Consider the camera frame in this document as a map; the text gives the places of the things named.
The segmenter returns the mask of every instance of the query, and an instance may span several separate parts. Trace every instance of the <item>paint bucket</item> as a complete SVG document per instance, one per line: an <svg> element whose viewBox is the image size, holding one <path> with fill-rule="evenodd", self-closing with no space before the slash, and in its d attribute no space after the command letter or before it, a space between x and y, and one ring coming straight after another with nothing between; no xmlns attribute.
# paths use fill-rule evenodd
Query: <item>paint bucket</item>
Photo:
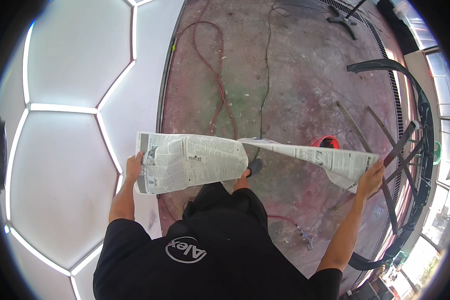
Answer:
<svg viewBox="0 0 450 300"><path fill-rule="evenodd" d="M340 149L340 143L338 142L337 138L333 135L325 135L321 138L314 138L310 144L312 147L326 147L326 148L333 148L333 149Z"/></svg>

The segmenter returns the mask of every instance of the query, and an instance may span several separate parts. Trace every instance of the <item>hand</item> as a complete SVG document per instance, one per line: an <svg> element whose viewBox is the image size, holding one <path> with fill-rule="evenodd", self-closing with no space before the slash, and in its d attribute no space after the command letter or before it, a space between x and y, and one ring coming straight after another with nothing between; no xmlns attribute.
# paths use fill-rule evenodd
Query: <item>hand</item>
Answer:
<svg viewBox="0 0 450 300"><path fill-rule="evenodd" d="M144 152L140 151L138 154L134 156L130 156L126 160L126 178L125 180L130 181L132 183L137 181L138 176L140 175L140 170L142 168L142 159L144 158Z"/></svg>
<svg viewBox="0 0 450 300"><path fill-rule="evenodd" d="M384 160L379 158L378 161L372 165L360 178L358 187L356 189L356 199L363 199L366 201L370 195L380 188L382 185L382 178L384 177L385 166Z"/></svg>

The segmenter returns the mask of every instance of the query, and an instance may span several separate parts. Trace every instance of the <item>green object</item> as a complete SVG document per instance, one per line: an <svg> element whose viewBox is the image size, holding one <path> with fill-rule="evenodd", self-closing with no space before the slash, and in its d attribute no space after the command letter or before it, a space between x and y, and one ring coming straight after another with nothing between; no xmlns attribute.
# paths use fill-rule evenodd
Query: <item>green object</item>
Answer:
<svg viewBox="0 0 450 300"><path fill-rule="evenodd" d="M442 158L442 146L438 141L433 142L434 145L437 145L437 150L433 150L433 156L437 156L437 161L433 162L433 165L438 165L440 159Z"/></svg>
<svg viewBox="0 0 450 300"><path fill-rule="evenodd" d="M412 139L409 139L408 141L413 142L413 143L418 143L419 142L419 141L412 140ZM440 145L440 143L438 141L434 141L433 142L433 146L437 146L437 149L433 150L433 156L437 157L437 160L433 162L433 165L436 166L436 165L438 165L438 163L440 162L440 159L442 158L442 145ZM419 158L422 157L422 155L420 155L420 154L417 154L415 156L417 156ZM411 166L420 166L420 164L415 164L415 163L410 163L409 165L411 165Z"/></svg>

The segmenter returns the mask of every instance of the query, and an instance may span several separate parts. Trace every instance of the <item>black cable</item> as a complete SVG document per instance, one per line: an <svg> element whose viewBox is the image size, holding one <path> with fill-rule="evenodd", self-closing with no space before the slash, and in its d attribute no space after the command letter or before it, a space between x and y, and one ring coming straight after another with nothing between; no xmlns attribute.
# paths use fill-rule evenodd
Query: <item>black cable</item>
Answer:
<svg viewBox="0 0 450 300"><path fill-rule="evenodd" d="M265 64L267 65L267 92L265 93L265 96L263 97L263 100L262 100L261 105L260 105L260 139L263 138L262 126L263 126L263 123L264 123L264 113L263 113L264 104L265 104L265 100L267 100L268 93L270 92L270 66L268 65L268 48L270 46L270 38L272 37L272 27L270 26L270 14L273 11L276 11L276 13L278 13L279 15L281 15L283 17L289 17L289 16L292 15L292 13L288 9L283 8L283 7L275 7L275 4L276 4L276 2L274 2L272 4L271 9L268 12L268 41L267 41L267 48L265 50ZM309 8L309 9L313 9L313 10L319 11L321 13L329 13L329 11L321 11L319 9L316 9L316 8L313 8L313 7L309 7L309 6L305 6L305 5L289 4L289 3L282 3L282 4L291 5L291 6L297 6L297 7L305 7L305 8ZM287 11L288 14L281 13L277 9L282 9L284 11ZM253 160L257 159L259 152L260 152L260 147L258 147L257 153L255 153L255 157L253 158Z"/></svg>
<svg viewBox="0 0 450 300"><path fill-rule="evenodd" d="M330 12L329 10L327 10L327 11L321 11L321 10L318 9L318 8L314 8L314 7L306 6L306 5L300 5L300 4L291 4L291 3L281 3L281 4L282 4L282 5L296 6L296 7L305 7L305 8L309 8L309 9L316 10L316 11L318 11L318 12L320 12L320 13L323 13L323 14L326 14L326 13L329 13L329 12Z"/></svg>

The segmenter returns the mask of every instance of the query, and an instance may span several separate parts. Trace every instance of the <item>hexagonal led light panel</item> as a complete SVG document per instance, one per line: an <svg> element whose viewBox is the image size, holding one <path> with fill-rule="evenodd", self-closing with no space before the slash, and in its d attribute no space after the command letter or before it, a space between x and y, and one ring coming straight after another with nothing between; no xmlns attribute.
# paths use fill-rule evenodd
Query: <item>hexagonal led light panel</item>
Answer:
<svg viewBox="0 0 450 300"><path fill-rule="evenodd" d="M63 112L75 112L75 113L87 113L95 115L95 119L97 121L98 128L102 135L103 142L108 150L110 158L112 159L116 172L117 172L117 181L116 181L116 189L115 194L120 190L122 185L122 168L119 164L117 156L113 151L112 144L110 139L108 138L107 130L105 129L105 124L102 118L100 111L107 103L108 99L115 91L115 89L119 86L120 82L125 78L127 73L133 68L137 60L137 10L138 7L142 4L148 3L152 0L143 0L136 2L135 0L124 0L131 7L131 57L130 62L126 66L125 69L117 76L112 85L107 89L102 99L96 105L96 107L84 107L84 106L73 106L73 105L59 105L59 104L44 104L44 103L30 103L30 93L28 87L28 52L30 49L30 39L32 36L32 30L34 27L34 23L31 24L30 29L28 30L27 36L25 38L25 48L23 51L23 66L22 66L22 79L23 79L23 96L25 99L26 108L23 111L23 114L18 122L17 131L15 132L15 136L13 137L12 146L10 149L10 156L8 159L8 166L6 170L6 181L5 181L5 211L6 211L6 225L5 225L5 233L11 233L17 240L20 242L28 251L30 251L33 255L35 255L38 259L40 259L45 264L54 268L58 272L65 274L70 277L70 282L72 284L73 291L75 293L75 297L77 300L81 300L78 287L75 282L74 276L77 275L90 261L92 261L97 255L100 254L103 247L103 241L92 249L87 255L82 257L72 268L69 270L59 266L55 262L48 259L46 256L37 251L34 247L32 247L13 227L11 221L11 208L10 208L10 186L12 180L12 170L13 170L13 160L15 159L15 153L17 151L18 140L20 138L20 134L24 127L24 123L27 119L29 111L63 111Z"/></svg>

